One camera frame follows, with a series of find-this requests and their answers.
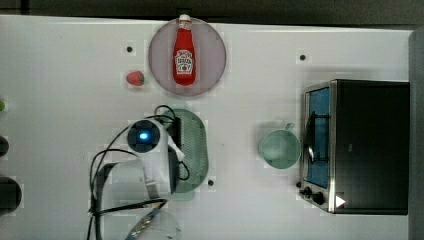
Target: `wire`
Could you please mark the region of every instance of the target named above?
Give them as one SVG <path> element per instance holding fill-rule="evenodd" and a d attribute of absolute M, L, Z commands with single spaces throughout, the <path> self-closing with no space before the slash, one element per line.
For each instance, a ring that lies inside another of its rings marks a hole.
<path fill-rule="evenodd" d="M 149 116 L 149 117 L 146 117 L 146 118 L 167 118 L 167 119 L 170 119 L 172 122 L 174 122 L 175 121 L 175 119 L 174 118 L 172 118 L 172 117 L 170 117 L 170 116 L 167 116 L 167 115 L 153 115 L 153 116 Z"/>
<path fill-rule="evenodd" d="M 186 181 L 186 180 L 188 180 L 190 178 L 190 171 L 188 170 L 188 167 L 187 167 L 187 165 L 184 162 L 179 162 L 179 164 L 182 164 L 184 166 L 184 168 L 186 169 L 186 171 L 187 171 L 187 177 L 185 177 L 185 178 L 181 178 L 180 177 L 180 180 Z"/>
<path fill-rule="evenodd" d="M 123 152 L 123 153 L 128 153 L 128 154 L 130 154 L 130 155 L 133 155 L 133 156 L 137 156 L 137 155 L 135 155 L 134 153 L 132 153 L 132 152 L 130 152 L 130 151 L 127 151 L 127 150 L 122 150 L 122 149 L 117 149 L 117 148 L 109 148 L 109 149 L 106 149 L 106 150 L 103 150 L 103 151 L 100 151 L 100 152 L 98 152 L 97 154 L 96 154 L 96 156 L 94 156 L 94 158 L 93 158 L 93 161 L 91 162 L 91 166 L 90 166 L 90 186 L 91 186 L 91 189 L 93 190 L 94 189 L 94 182 L 95 182 L 95 180 L 96 180 L 96 175 L 94 175 L 94 178 L 92 177 L 92 172 L 93 172 L 93 165 L 94 165 L 94 162 L 96 161 L 96 158 L 100 155 L 100 154 L 106 154 L 107 152 Z M 99 165 L 98 165 L 98 167 L 97 167 L 97 169 L 96 169 L 96 172 L 95 172 L 95 174 L 97 174 L 97 172 L 99 171 L 99 166 L 102 164 L 102 162 L 103 162 L 103 159 L 104 158 L 102 158 L 102 160 L 100 160 L 100 163 L 99 163 Z"/>
<path fill-rule="evenodd" d="M 172 113 L 172 116 L 174 116 L 174 120 L 177 118 L 177 116 L 175 115 L 174 110 L 172 110 L 172 108 L 170 108 L 168 105 L 159 105 L 159 106 L 157 106 L 155 108 L 155 115 L 157 115 L 157 112 L 158 112 L 158 110 L 160 108 L 166 108 L 166 109 L 168 109 Z"/>
<path fill-rule="evenodd" d="M 167 115 L 158 115 L 157 114 L 157 111 L 160 109 L 160 108 L 167 108 L 171 113 L 172 113 L 172 115 L 173 115 L 173 118 L 171 118 L 171 117 L 169 117 L 169 116 L 167 116 Z M 149 118 L 154 118 L 155 120 L 157 120 L 157 118 L 167 118 L 167 119 L 169 119 L 169 120 L 171 120 L 172 122 L 174 122 L 175 121 L 175 119 L 176 119 L 176 115 L 175 115 L 175 112 L 174 112 L 174 110 L 172 110 L 172 108 L 170 108 L 169 106 L 167 106 L 167 105 L 159 105 L 158 107 L 156 107 L 156 109 L 155 109 L 155 115 L 153 115 L 153 116 L 149 116 L 149 117 L 146 117 L 147 119 L 149 119 Z M 105 157 L 106 157 L 106 154 L 108 153 L 108 152 L 124 152 L 124 153 L 128 153 L 128 154 L 131 154 L 131 155 L 134 155 L 134 156 L 137 156 L 137 155 L 135 155 L 134 153 L 132 153 L 132 152 L 129 152 L 129 151 L 126 151 L 126 150 L 122 150 L 122 149 L 111 149 L 111 146 L 115 143 L 115 141 L 129 128 L 130 126 L 127 126 L 127 127 L 125 127 L 124 129 L 122 129 L 121 130 L 121 132 L 119 132 L 116 136 L 115 136 L 115 138 L 109 143 L 109 145 L 107 146 L 107 148 L 105 149 L 105 150 L 103 150 L 103 151 L 100 151 L 99 153 L 97 153 L 95 156 L 94 156 L 94 158 L 93 158 L 93 160 L 91 161 L 91 165 L 90 165 L 90 172 L 89 172 L 89 184 L 90 184 L 90 192 L 91 192 L 91 206 L 90 206 L 90 209 L 89 209 L 89 212 L 90 213 L 92 213 L 92 215 L 91 215 L 91 217 L 90 217 L 90 222 L 89 222 L 89 225 L 88 225 L 88 233 L 87 233 L 87 240 L 89 240 L 90 239 L 90 236 L 91 236 L 91 228 L 92 228 L 92 224 L 93 224 L 93 217 L 95 216 L 95 215 L 102 215 L 102 214 L 105 214 L 105 213 L 109 213 L 109 212 L 114 212 L 114 211 L 121 211 L 121 210 L 124 210 L 124 209 L 134 209 L 134 208 L 142 208 L 143 207 L 143 205 L 147 205 L 147 204 L 151 204 L 151 203 L 156 203 L 156 202 L 160 202 L 160 201 L 162 201 L 162 203 L 160 204 L 160 206 L 158 207 L 158 208 L 155 208 L 155 209 L 153 209 L 150 213 L 149 213 L 149 215 L 152 215 L 152 217 L 154 217 L 156 214 L 157 214 L 157 212 L 159 211 L 159 209 L 161 209 L 165 204 L 166 204 L 166 200 L 165 199 L 156 199 L 156 200 L 152 200 L 152 201 L 146 201 L 146 202 L 141 202 L 141 203 L 138 203 L 138 204 L 131 204 L 131 205 L 127 205 L 127 206 L 123 206 L 123 207 L 118 207 L 118 208 L 112 208 L 112 209 L 107 209 L 107 210 L 103 210 L 103 211 L 100 211 L 100 212 L 95 212 L 96 211 L 96 206 L 97 206 L 97 199 L 94 197 L 94 183 L 95 183 L 95 180 L 96 180 L 96 177 L 97 177 L 97 173 L 99 172 L 99 170 L 100 170 L 100 167 L 102 166 L 102 164 L 103 164 L 103 161 L 104 161 L 104 159 L 105 159 Z M 101 154 L 103 154 L 102 155 L 102 157 L 101 157 L 101 159 L 100 159 L 100 162 L 99 162 L 99 164 L 97 165 L 97 168 L 96 168 L 96 171 L 94 172 L 94 177 L 93 177 L 93 167 L 94 167 L 94 163 L 96 162 L 96 159 L 97 159 L 97 157 L 98 156 L 100 156 Z M 188 173 L 188 177 L 187 177 L 187 179 L 190 177 L 190 172 L 188 171 L 188 168 L 187 168 L 187 166 L 183 163 L 183 165 L 184 165 L 184 167 L 186 168 L 186 170 L 187 170 L 187 173 Z"/>
<path fill-rule="evenodd" d="M 116 208 L 110 208 L 110 209 L 106 209 L 106 210 L 102 210 L 100 212 L 95 212 L 93 213 L 94 216 L 101 216 L 104 215 L 106 213 L 111 213 L 111 212 L 117 212 L 117 211 L 122 211 L 122 210 L 130 210 L 130 209 L 137 209 L 137 208 L 144 208 L 145 205 L 148 204 L 152 204 L 152 203 L 158 203 L 158 202 L 167 202 L 166 199 L 154 199 L 154 200 L 148 200 L 148 201 L 144 201 L 144 202 L 140 202 L 140 203 L 135 203 L 135 204 L 130 204 L 130 205 L 126 205 L 126 206 L 122 206 L 122 207 L 116 207 Z"/>
<path fill-rule="evenodd" d="M 88 224 L 88 230 L 87 230 L 87 240 L 90 240 L 91 235 L 91 225 L 93 224 L 93 216 L 90 217 L 90 223 Z"/>

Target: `white table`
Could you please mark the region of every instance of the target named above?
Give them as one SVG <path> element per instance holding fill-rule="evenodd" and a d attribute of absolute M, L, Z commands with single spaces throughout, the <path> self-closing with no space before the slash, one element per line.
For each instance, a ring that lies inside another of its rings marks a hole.
<path fill-rule="evenodd" d="M 24 202 L 0 218 L 0 239 L 84 239 L 88 166 L 129 120 L 169 104 L 207 126 L 210 171 L 194 199 L 166 211 L 182 239 L 407 239 L 407 216 L 331 215 L 301 200 L 298 163 L 275 170 L 257 154 L 270 128 L 296 124 L 302 89 L 335 78 L 408 79 L 410 31 L 214 24 L 226 71 L 211 92 L 171 96 L 149 72 L 150 39 L 164 22 L 0 16 L 0 174 Z M 125 51 L 130 45 L 132 53 Z M 300 61 L 299 55 L 306 60 Z M 143 89 L 125 73 L 143 70 Z"/>

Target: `oven window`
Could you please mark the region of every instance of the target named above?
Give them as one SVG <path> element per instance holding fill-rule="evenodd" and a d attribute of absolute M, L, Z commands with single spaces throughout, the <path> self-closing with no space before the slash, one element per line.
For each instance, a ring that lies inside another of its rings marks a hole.
<path fill-rule="evenodd" d="M 330 90 L 323 88 L 310 93 L 309 116 L 330 114 Z M 321 187 L 328 186 L 328 118 L 315 118 L 315 143 L 313 144 L 314 161 L 308 161 L 307 181 Z"/>

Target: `black appliance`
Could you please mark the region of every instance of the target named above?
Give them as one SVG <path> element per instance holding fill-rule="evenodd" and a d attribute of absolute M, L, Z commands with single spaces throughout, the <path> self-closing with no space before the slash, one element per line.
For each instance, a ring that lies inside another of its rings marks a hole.
<path fill-rule="evenodd" d="M 302 198 L 335 214 L 406 215 L 409 83 L 333 80 L 305 90 Z"/>

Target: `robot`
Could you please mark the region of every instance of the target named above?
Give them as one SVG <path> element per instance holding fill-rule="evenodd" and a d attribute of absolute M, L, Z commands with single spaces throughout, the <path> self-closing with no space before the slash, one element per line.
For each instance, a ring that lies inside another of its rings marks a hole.
<path fill-rule="evenodd" d="M 164 120 L 172 121 L 165 128 Z M 174 193 L 179 180 L 189 177 L 184 154 L 177 146 L 179 119 L 155 115 L 125 128 L 93 159 L 102 156 L 94 177 L 91 177 L 91 219 L 87 239 L 94 219 L 97 240 L 178 239 L 175 219 L 160 209 Z M 120 140 L 129 151 L 110 148 Z M 100 169 L 107 152 L 119 151 L 135 157 L 119 163 L 107 163 Z M 187 175 L 180 176 L 183 165 Z"/>

